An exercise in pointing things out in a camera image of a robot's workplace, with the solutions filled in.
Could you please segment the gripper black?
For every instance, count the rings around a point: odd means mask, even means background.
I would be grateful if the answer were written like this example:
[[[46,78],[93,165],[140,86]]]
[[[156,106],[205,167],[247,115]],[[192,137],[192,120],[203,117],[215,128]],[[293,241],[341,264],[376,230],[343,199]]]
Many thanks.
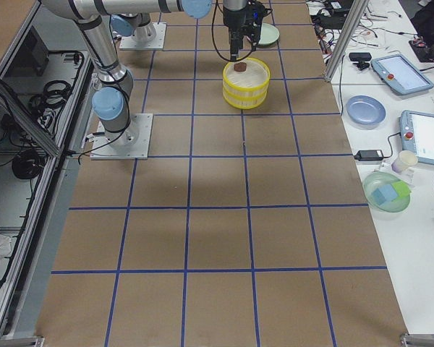
[[[223,0],[223,21],[229,30],[230,61],[237,61],[243,37],[251,35],[247,0]]]

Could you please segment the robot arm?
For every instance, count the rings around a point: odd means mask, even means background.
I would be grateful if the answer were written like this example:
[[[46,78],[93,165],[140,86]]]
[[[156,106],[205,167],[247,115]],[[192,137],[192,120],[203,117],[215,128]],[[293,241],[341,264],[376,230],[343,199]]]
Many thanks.
[[[211,1],[44,1],[56,16],[72,20],[88,48],[101,90],[92,99],[92,107],[103,124],[105,135],[112,140],[130,126],[127,106],[133,77],[119,62],[111,33],[103,23],[104,16],[124,20],[128,27],[150,23],[151,13],[185,12],[195,19],[205,17]]]
[[[217,1],[177,2],[180,12],[186,12],[195,19],[207,16],[212,6],[219,8]],[[255,51],[259,44],[265,7],[259,1],[224,1],[221,12],[223,24],[229,31],[230,57],[220,57],[231,62],[240,61],[239,51],[243,48],[243,38],[250,40],[251,51]],[[114,31],[123,37],[133,36],[145,42],[156,37],[149,11],[113,14],[110,21]]]

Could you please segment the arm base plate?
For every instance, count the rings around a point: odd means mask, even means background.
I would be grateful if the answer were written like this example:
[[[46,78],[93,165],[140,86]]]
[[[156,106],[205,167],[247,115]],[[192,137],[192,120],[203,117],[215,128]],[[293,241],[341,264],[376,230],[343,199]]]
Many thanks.
[[[92,160],[130,160],[148,158],[150,136],[153,128],[153,114],[131,113],[130,125],[123,135],[109,144],[117,134],[105,132],[101,121],[98,122],[97,132],[103,135],[95,137],[90,152]]]
[[[133,35],[123,37],[119,45],[124,51],[155,51],[163,50],[167,24],[165,22],[150,22],[140,26]]]

